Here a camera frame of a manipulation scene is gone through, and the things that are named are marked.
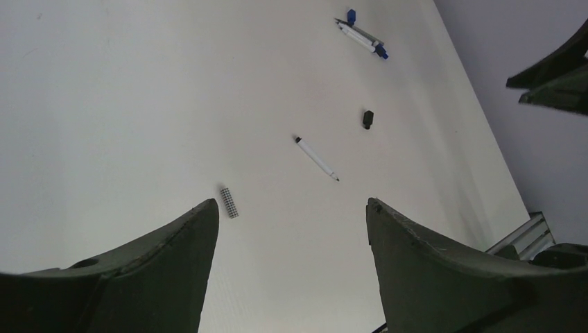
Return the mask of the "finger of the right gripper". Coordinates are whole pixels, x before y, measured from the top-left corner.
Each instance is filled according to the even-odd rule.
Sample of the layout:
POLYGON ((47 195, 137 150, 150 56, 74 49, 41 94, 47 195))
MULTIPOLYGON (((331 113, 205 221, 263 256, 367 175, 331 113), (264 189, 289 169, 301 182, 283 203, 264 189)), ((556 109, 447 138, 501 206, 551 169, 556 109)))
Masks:
POLYGON ((522 94, 519 103, 587 115, 587 65, 522 94))
POLYGON ((587 64, 587 21, 558 49, 509 77, 506 87, 534 89, 587 64))

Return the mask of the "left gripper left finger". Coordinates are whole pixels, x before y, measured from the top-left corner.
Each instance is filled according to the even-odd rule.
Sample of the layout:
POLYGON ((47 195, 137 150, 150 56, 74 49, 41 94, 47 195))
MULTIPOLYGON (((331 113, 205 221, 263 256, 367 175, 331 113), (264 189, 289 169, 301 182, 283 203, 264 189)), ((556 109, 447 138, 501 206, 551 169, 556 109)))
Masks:
POLYGON ((1 275, 2 332, 197 332, 219 230, 209 199, 69 268, 1 275))

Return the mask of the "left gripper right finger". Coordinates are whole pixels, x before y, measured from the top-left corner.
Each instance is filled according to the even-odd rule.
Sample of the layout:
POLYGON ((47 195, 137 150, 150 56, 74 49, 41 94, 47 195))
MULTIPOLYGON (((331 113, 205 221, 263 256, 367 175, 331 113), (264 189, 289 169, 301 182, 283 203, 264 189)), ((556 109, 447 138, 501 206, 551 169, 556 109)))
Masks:
POLYGON ((487 254, 376 198, 366 223, 387 332, 587 331, 587 265, 548 268, 487 254))

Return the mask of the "grey pen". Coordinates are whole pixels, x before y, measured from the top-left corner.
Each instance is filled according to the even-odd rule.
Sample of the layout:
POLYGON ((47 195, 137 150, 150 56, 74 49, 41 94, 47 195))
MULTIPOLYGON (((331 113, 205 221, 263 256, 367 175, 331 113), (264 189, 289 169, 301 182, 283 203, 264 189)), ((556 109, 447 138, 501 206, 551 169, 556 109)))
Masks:
POLYGON ((371 34, 369 34, 369 33, 365 32, 364 30, 362 30, 362 29, 360 29, 360 28, 357 28, 357 27, 355 27, 354 25, 352 25, 352 24, 350 24, 350 23, 348 23, 348 22, 346 22, 346 21, 343 21, 343 20, 341 20, 341 19, 338 19, 338 18, 336 18, 336 17, 334 18, 334 20, 335 20, 335 21, 336 21, 338 24, 339 24, 339 23, 341 23, 341 24, 344 24, 344 25, 346 25, 346 26, 350 27, 351 29, 355 30, 357 33, 359 33, 359 34, 360 34, 360 35, 362 35, 363 37, 365 37, 365 38, 367 38, 367 39, 371 40, 372 42, 374 42, 376 45, 378 45, 378 44, 381 44, 381 45, 383 46, 383 45, 385 44, 385 43, 384 43, 384 42, 382 42, 382 41, 381 41, 379 38, 376 38, 375 36, 373 36, 373 35, 371 35, 371 34))

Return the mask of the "white pen blue end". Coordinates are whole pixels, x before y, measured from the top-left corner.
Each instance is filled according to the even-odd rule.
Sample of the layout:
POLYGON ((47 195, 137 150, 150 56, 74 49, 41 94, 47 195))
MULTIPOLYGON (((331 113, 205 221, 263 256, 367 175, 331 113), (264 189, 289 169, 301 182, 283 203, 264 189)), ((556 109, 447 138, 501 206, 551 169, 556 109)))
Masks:
POLYGON ((377 54, 380 58, 387 60, 389 58, 388 52, 386 51, 385 47, 382 43, 378 40, 371 40, 370 38, 364 36, 351 26, 344 24, 342 22, 337 23, 339 29, 349 38, 353 39, 355 42, 359 43, 361 46, 366 48, 370 53, 377 54))

